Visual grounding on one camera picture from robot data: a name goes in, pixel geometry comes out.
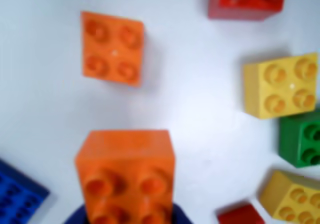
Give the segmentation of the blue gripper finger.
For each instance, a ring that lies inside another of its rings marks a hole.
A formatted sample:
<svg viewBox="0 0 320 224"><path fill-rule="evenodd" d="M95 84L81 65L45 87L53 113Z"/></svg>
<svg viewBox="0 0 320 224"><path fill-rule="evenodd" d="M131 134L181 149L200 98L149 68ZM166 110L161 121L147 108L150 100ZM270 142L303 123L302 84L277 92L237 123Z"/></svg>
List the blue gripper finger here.
<svg viewBox="0 0 320 224"><path fill-rule="evenodd" d="M88 224L85 205L77 208L64 222L64 224Z"/></svg>
<svg viewBox="0 0 320 224"><path fill-rule="evenodd" d="M171 221L172 224L192 224L182 208L175 203L173 204Z"/></svg>

